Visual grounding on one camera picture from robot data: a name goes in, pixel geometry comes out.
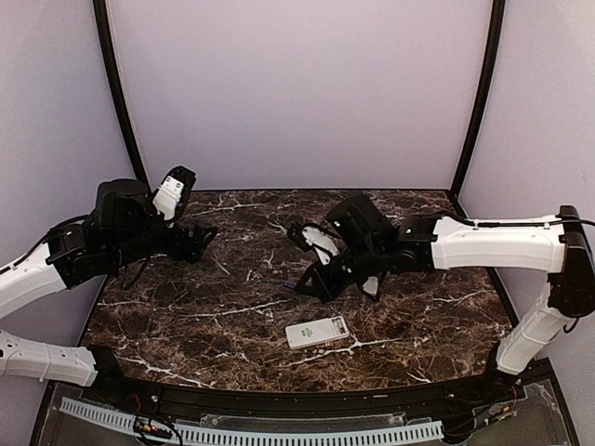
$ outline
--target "cable tray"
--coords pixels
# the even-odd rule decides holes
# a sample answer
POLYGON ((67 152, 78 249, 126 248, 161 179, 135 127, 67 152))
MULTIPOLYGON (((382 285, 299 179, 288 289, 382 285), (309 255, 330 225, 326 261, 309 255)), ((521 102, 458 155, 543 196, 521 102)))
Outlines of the cable tray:
MULTIPOLYGON (((132 430, 135 415, 101 407, 89 402, 62 398, 59 410, 97 426, 127 435, 138 435, 132 430)), ((412 426, 362 430, 359 432, 298 433, 246 432, 219 430, 176 423, 175 427, 184 444, 214 446, 389 446, 416 444, 442 439, 442 422, 435 421, 412 426)), ((178 443, 173 436, 170 443, 178 443)))

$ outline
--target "white wall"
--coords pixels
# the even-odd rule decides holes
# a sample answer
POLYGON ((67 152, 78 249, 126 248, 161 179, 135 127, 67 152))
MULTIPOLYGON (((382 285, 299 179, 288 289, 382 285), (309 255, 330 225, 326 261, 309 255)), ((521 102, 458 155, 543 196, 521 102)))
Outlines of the white wall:
MULTIPOLYGON (((131 177, 101 62, 93 6, 0 2, 0 265, 93 209, 105 179, 131 177)), ((39 300, 0 329, 74 345, 100 280, 39 300)), ((26 445, 45 384, 0 378, 0 444, 26 445)))
POLYGON ((450 187, 490 0, 111 0, 153 186, 450 187))
MULTIPOLYGON (((472 216, 595 218, 595 3, 507 2, 494 82, 461 201, 472 216)), ((595 231, 588 229, 591 245, 595 231)), ((524 313, 545 277, 502 271, 524 313)), ((595 316, 546 350, 582 444, 595 439, 595 316)))

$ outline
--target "brown marble surface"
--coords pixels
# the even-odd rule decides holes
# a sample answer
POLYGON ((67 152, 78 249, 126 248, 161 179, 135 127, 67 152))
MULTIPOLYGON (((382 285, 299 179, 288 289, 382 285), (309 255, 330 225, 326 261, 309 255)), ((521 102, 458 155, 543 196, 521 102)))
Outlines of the brown marble surface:
MULTIPOLYGON (((378 303, 355 286, 329 304, 283 288, 315 260, 284 228, 323 222, 353 193, 194 192, 180 224, 220 231, 203 259, 191 266, 154 257, 129 291, 120 289, 122 277, 110 278, 83 345, 112 346, 129 376, 233 390, 359 390, 481 373, 489 349, 510 329, 483 269, 389 276, 378 303), (351 337, 289 349, 286 325, 336 315, 351 337)), ((366 193, 395 220, 452 212, 438 191, 366 193)))

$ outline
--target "black cable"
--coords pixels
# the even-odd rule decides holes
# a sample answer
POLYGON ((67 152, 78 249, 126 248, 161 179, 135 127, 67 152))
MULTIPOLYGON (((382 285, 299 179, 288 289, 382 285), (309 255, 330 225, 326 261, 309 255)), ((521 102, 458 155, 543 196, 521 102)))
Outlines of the black cable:
POLYGON ((576 328, 576 325, 578 324, 579 319, 580 318, 576 318, 575 321, 573 322, 573 324, 570 326, 570 328, 566 328, 566 325, 564 325, 563 330, 567 335, 576 328))
POLYGON ((595 226, 595 221, 584 220, 584 219, 580 218, 580 219, 575 219, 575 220, 521 221, 518 223, 512 223, 512 222, 499 223, 497 221, 494 221, 494 222, 483 221, 483 222, 478 222, 477 227, 478 228, 531 228, 531 227, 541 228, 546 225, 556 226, 556 225, 565 225, 566 223, 580 223, 582 225, 595 226))
POLYGON ((459 397, 443 397, 444 400, 447 400, 448 402, 459 402, 461 404, 466 404, 468 406, 483 406, 484 404, 487 404, 487 402, 489 401, 490 397, 487 396, 482 400, 465 400, 464 398, 459 398, 459 397))
POLYGON ((449 437, 468 437, 469 435, 477 432, 478 430, 483 429, 484 427, 488 427, 490 425, 499 423, 500 421, 503 421, 503 420, 509 418, 513 414, 513 412, 510 411, 509 406, 507 407, 507 409, 508 410, 505 413, 500 412, 500 413, 497 413, 494 415, 490 415, 487 418, 484 418, 483 421, 478 426, 476 426, 473 429, 470 429, 466 432, 453 432, 453 430, 455 430, 455 429, 451 429, 449 432, 444 432, 444 434, 448 435, 449 437))
POLYGON ((134 284, 136 282, 139 281, 140 276, 142 275, 142 273, 144 272, 144 270, 149 266, 149 261, 150 260, 151 260, 151 256, 147 256, 145 258, 144 262, 142 262, 142 265, 140 265, 140 268, 137 271, 137 274, 134 276, 134 278, 129 283, 126 283, 126 278, 127 278, 127 273, 128 273, 128 266, 125 266, 124 280, 122 281, 122 286, 121 286, 121 289, 122 290, 128 291, 130 288, 132 288, 134 286, 134 284))
POLYGON ((483 415, 485 415, 487 412, 489 412, 489 411, 490 411, 490 409, 492 409, 492 408, 493 408, 493 407, 494 407, 496 404, 499 404, 500 402, 504 402, 504 401, 506 401, 506 400, 509 400, 509 399, 510 399, 510 395, 507 393, 507 394, 506 394, 506 395, 504 395, 503 397, 500 397, 500 398, 498 398, 498 399, 494 400, 493 402, 491 402, 491 403, 489 404, 489 406, 487 406, 485 409, 483 409, 483 410, 482 410, 481 412, 479 412, 477 415, 475 415, 475 416, 473 416, 473 417, 471 417, 471 418, 467 419, 467 420, 466 420, 464 423, 461 423, 461 424, 460 424, 460 425, 458 425, 458 426, 455 426, 455 427, 452 427, 452 428, 450 428, 450 429, 448 429, 448 430, 445 430, 445 431, 444 431, 444 434, 448 434, 448 435, 461 435, 461 434, 452 434, 451 432, 454 432, 454 431, 456 431, 456 430, 459 430, 461 427, 463 427, 463 426, 465 426, 465 425, 467 425, 467 424, 469 424, 469 423, 471 423, 471 422, 475 422, 475 420, 477 420, 477 419, 478 419, 480 416, 483 416, 483 415))
POLYGON ((328 249, 324 248, 320 244, 312 242, 311 246, 312 248, 320 249, 323 253, 325 253, 328 256, 329 260, 335 256, 333 253, 331 253, 328 249))
POLYGON ((68 225, 70 225, 72 223, 76 223, 77 221, 84 220, 87 217, 88 217, 87 214, 85 214, 83 216, 74 216, 73 218, 69 218, 68 220, 64 220, 61 223, 59 223, 58 225, 56 225, 55 227, 51 228, 48 232, 46 232, 46 235, 44 235, 41 239, 39 239, 37 242, 35 242, 35 244, 33 245, 33 247, 29 251, 27 251, 27 253, 25 253, 24 256, 20 257, 14 263, 8 264, 5 267, 3 267, 2 269, 0 269, 0 274, 4 274, 5 272, 10 271, 12 268, 17 267, 22 262, 24 262, 25 260, 27 260, 27 258, 29 258, 31 256, 31 254, 33 254, 33 251, 35 251, 42 243, 45 243, 47 241, 48 236, 52 232, 54 232, 55 230, 59 230, 61 228, 64 228, 65 226, 68 226, 68 225))
POLYGON ((101 402, 103 402, 104 404, 107 404, 108 406, 113 406, 113 401, 109 401, 106 398, 104 398, 103 395, 101 395, 101 393, 99 391, 97 391, 95 388, 88 387, 85 389, 85 392, 92 393, 95 396, 95 398, 97 398, 98 400, 101 400, 101 402))
POLYGON ((329 237, 332 237, 334 239, 341 240, 341 238, 338 235, 336 235, 332 230, 330 230, 328 228, 325 228, 324 226, 318 225, 316 223, 306 223, 304 225, 304 228, 306 228, 308 226, 313 227, 313 228, 316 228, 317 230, 319 230, 324 235, 328 235, 329 237))
MULTIPOLYGON (((182 438, 181 434, 179 433, 179 431, 176 429, 176 427, 174 426, 173 423, 170 423, 169 421, 161 418, 161 417, 156 417, 156 416, 150 416, 150 415, 135 415, 134 418, 134 426, 137 424, 137 422, 139 422, 139 424, 141 423, 139 418, 146 418, 148 420, 149 425, 151 425, 152 421, 156 421, 157 423, 161 423, 162 425, 164 425, 165 427, 167 427, 169 430, 171 430, 172 432, 172 437, 175 435, 176 438, 178 439, 178 445, 179 446, 184 446, 184 439, 182 438)), ((146 444, 148 446, 161 446, 164 444, 167 444, 169 442, 169 440, 171 439, 171 437, 169 439, 166 439, 165 441, 157 441, 154 439, 148 439, 147 438, 147 434, 145 434, 145 432, 142 429, 139 429, 137 432, 140 437, 142 438, 141 442, 143 444, 146 444)))

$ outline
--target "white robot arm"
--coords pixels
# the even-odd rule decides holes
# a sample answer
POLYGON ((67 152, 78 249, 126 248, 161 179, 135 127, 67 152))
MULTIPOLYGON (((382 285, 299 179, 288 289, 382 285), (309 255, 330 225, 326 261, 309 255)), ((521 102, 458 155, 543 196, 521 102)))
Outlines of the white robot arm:
MULTIPOLYGON (((0 319, 45 295, 74 288, 92 277, 117 274, 152 254, 197 262, 217 234, 178 226, 194 173, 172 169, 153 194, 136 180, 117 179, 98 188, 96 208, 52 228, 27 254, 0 269, 0 319)), ((30 376, 91 386, 96 353, 18 338, 0 331, 0 376, 30 376)))
POLYGON ((295 244, 304 251, 315 249, 320 259, 294 290, 323 302, 337 298, 350 284, 376 300, 377 284, 388 272, 459 267, 547 272, 549 281, 532 308, 497 346, 494 366, 502 374, 520 374, 569 322, 595 310, 595 268, 581 224, 592 222, 580 220, 572 206, 562 206, 558 215, 518 220, 409 217, 395 228, 367 197, 358 195, 340 203, 326 219, 347 245, 343 252, 333 243, 333 234, 317 225, 296 224, 288 231, 295 244))

